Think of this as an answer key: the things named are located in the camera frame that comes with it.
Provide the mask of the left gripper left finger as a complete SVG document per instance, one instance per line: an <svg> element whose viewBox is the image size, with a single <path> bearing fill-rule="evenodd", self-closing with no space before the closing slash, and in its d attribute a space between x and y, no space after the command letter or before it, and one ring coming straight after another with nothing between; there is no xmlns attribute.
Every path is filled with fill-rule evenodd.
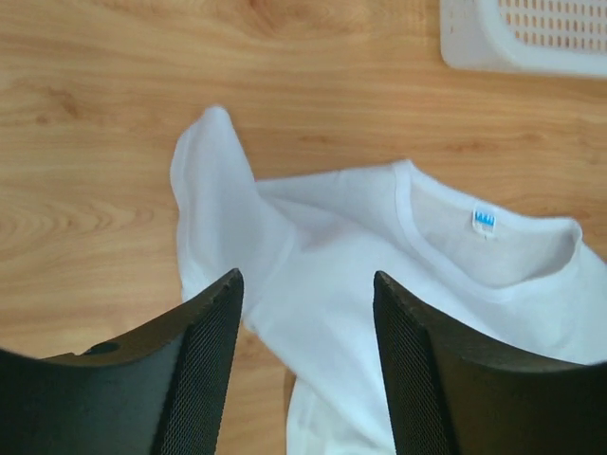
<svg viewBox="0 0 607 455"><path fill-rule="evenodd" d="M5 454L213 454L244 295L232 270L82 354L1 354Z"/></svg>

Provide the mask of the white t shirt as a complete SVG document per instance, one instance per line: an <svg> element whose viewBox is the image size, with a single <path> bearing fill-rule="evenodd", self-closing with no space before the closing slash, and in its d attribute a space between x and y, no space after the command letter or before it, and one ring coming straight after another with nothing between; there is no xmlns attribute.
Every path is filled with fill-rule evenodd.
<svg viewBox="0 0 607 455"><path fill-rule="evenodd" d="M533 218L449 188L409 160L256 180L229 114L178 140L171 184L182 294L236 268L243 319L296 376L290 454L391 454L373 318L384 271L518 348L606 357L606 266L571 218Z"/></svg>

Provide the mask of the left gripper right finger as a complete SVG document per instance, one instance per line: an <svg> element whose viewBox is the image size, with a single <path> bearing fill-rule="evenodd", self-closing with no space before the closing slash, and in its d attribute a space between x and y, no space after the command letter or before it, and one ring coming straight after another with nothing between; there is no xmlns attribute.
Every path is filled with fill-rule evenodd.
<svg viewBox="0 0 607 455"><path fill-rule="evenodd" d="M382 271L373 310L396 453L605 453L605 363L488 337Z"/></svg>

